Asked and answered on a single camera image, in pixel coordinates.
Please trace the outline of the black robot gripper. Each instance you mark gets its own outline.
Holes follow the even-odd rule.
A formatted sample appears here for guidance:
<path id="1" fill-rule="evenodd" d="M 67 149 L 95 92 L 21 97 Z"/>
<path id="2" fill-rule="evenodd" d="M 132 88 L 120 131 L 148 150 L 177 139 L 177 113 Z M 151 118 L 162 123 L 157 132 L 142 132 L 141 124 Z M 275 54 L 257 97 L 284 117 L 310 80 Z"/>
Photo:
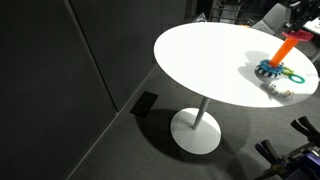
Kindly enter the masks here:
<path id="1" fill-rule="evenodd" d="M 292 0 L 289 7 L 292 29 L 300 29 L 308 21 L 320 16 L 320 0 Z"/>

